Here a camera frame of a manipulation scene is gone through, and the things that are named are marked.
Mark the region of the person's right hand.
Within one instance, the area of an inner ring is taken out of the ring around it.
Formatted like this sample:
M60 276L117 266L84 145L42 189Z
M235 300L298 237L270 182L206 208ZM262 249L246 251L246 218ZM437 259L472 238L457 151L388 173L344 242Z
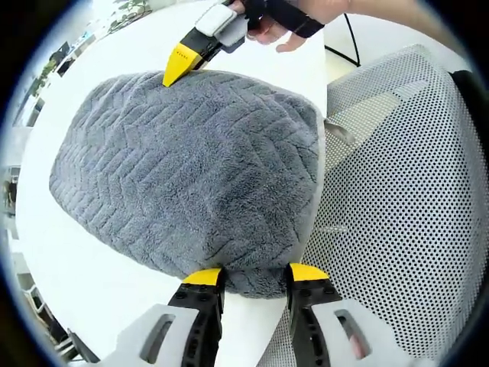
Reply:
M348 13L353 6L353 1L348 0L299 0L293 1L293 5L306 13L310 18L315 19L322 25L326 25L335 20L340 15ZM292 52L301 47L306 41L306 37L288 31L278 21L265 15L256 30L248 32L248 39L259 44L268 45L279 41L284 35L290 33L289 38L282 44L276 46L278 53Z

